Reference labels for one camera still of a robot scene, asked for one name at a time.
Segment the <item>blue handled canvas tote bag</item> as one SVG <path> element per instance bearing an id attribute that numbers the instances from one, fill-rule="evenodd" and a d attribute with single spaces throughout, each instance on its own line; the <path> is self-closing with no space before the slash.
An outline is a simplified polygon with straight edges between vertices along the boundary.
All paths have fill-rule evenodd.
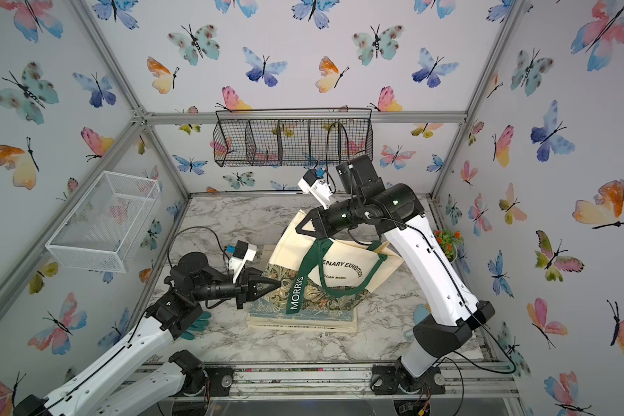
<path id="1" fill-rule="evenodd" d="M 271 293 L 258 299 L 248 314 L 249 318 L 274 321 L 310 321 L 310 322 L 351 322 L 354 320 L 356 305 L 360 299 L 356 296 L 334 298 L 321 293 L 313 293 L 312 299 L 305 299 L 300 310 L 288 314 L 289 298 L 286 294 Z"/>

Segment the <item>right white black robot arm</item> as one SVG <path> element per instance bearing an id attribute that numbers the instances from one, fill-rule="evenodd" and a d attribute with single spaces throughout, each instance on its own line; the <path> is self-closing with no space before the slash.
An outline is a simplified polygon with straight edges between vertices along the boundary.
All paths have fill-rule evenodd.
<path id="1" fill-rule="evenodd" d="M 355 287 L 331 284 L 326 272 L 331 262 L 325 259 L 331 239 L 338 232 L 372 225 L 403 258 L 431 312 L 414 326 L 414 339 L 407 352 L 387 367 L 385 374 L 373 372 L 371 389 L 377 395 L 392 395 L 397 389 L 430 393 L 435 376 L 440 374 L 440 362 L 469 341 L 475 329 L 484 327 L 495 310 L 490 302 L 478 300 L 461 281 L 437 242 L 423 205 L 408 185 L 385 187 L 367 156 L 341 163 L 336 170 L 348 192 L 342 202 L 331 203 L 328 182 L 314 169 L 298 183 L 320 207 L 311 210 L 296 226 L 297 234 L 315 241 L 292 284 L 287 311 L 294 314 L 300 310 L 312 272 L 318 275 L 323 290 L 334 297 L 362 293 L 374 282 L 379 268 L 386 263 L 384 255 L 378 256 Z"/>

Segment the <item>starry night canvas tote bag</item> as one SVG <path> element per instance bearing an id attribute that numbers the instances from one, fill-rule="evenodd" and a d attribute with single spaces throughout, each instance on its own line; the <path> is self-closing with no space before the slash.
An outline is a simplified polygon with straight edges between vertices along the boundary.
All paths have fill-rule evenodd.
<path id="1" fill-rule="evenodd" d="M 281 287 L 279 289 L 276 289 L 272 293 L 282 293 L 283 295 L 286 294 L 289 298 L 289 293 L 291 293 L 293 289 L 293 284 L 296 282 L 296 271 L 284 268 L 279 265 L 272 265 L 270 263 L 270 257 L 275 251 L 275 248 L 276 246 L 274 244 L 268 244 L 267 246 L 265 246 L 265 248 L 263 248 L 260 265 L 263 269 L 263 275 L 265 277 L 277 279 L 281 282 Z M 305 299 L 311 300 L 313 293 L 321 293 L 323 295 L 330 296 L 322 290 L 322 287 L 320 285 L 313 282 L 308 282 L 305 287 L 303 301 Z M 353 296 L 356 296 L 358 299 L 360 299 L 361 303 L 367 296 L 367 294 L 367 291 L 363 291 L 361 294 Z M 247 317 L 246 323 L 250 328 L 353 333 L 357 331 L 357 314 L 355 308 L 354 320 L 351 322 L 293 321 L 287 323 L 284 321 L 261 320 Z"/>

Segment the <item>green handled canvas tote bag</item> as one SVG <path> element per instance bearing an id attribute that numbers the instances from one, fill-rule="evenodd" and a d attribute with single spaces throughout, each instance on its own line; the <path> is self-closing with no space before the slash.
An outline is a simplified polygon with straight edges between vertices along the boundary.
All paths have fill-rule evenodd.
<path id="1" fill-rule="evenodd" d="M 361 245 L 299 235 L 295 227 L 305 215 L 305 211 L 299 211 L 294 216 L 270 257 L 272 265 L 296 271 L 296 282 L 289 293 L 288 314 L 300 310 L 308 282 L 320 285 L 334 297 L 353 296 L 363 291 L 367 291 L 368 296 L 404 263 L 387 242 L 376 240 Z"/>

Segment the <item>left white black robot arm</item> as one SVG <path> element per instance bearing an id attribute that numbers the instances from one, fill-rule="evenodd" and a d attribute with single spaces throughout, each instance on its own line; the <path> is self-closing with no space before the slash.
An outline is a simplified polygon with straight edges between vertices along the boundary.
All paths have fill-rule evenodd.
<path id="1" fill-rule="evenodd" d="M 16 415 L 136 415 L 167 397 L 210 393 L 211 381 L 201 360 L 181 350 L 146 378 L 125 387 L 148 358 L 187 332 L 211 300 L 233 300 L 243 308 L 279 289 L 279 281 L 245 267 L 237 278 L 211 267 L 201 252 L 188 253 L 171 268 L 167 292 L 116 345 L 78 376 L 39 398 L 29 395 Z"/>

